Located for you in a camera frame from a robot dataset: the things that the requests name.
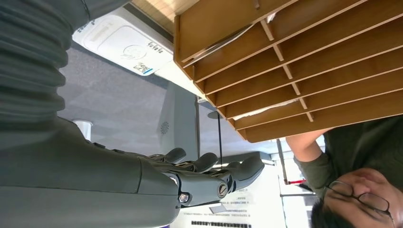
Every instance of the red object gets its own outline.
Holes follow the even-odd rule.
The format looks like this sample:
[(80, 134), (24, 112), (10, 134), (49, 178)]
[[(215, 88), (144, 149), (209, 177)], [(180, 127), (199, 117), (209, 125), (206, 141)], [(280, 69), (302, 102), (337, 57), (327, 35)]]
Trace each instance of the red object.
[(302, 184), (306, 182), (307, 180), (296, 180), (296, 181), (289, 181), (288, 184)]

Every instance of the black hair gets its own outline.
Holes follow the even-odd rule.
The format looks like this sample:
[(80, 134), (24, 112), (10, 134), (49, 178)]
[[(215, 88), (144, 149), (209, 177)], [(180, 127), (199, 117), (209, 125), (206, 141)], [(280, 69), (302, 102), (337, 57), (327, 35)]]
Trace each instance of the black hair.
[(312, 207), (311, 228), (354, 228), (353, 224), (342, 216), (325, 207), (322, 199)]

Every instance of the wooden shelf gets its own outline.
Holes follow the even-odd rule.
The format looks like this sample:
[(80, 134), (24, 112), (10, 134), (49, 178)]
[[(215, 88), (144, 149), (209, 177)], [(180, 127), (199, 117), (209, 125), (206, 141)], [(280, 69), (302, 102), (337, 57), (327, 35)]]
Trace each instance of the wooden shelf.
[(403, 1), (251, 2), (200, 0), (175, 19), (175, 62), (242, 138), (403, 114)]

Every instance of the man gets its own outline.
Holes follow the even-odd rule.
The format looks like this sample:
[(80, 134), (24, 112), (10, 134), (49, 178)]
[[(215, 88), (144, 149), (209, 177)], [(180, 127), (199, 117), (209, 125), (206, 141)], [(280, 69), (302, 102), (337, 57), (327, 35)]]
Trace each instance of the man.
[[(316, 139), (324, 134), (326, 153)], [(403, 227), (403, 116), (287, 137), (319, 197), (313, 228)]]

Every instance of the gray shirt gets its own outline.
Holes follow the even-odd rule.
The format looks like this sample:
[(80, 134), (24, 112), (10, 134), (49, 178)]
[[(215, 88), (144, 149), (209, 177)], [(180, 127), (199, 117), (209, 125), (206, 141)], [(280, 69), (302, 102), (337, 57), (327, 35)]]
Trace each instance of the gray shirt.
[(326, 185), (360, 168), (378, 170), (403, 189), (403, 115), (338, 127), (324, 137), (325, 153), (314, 161), (296, 161), (318, 196)]

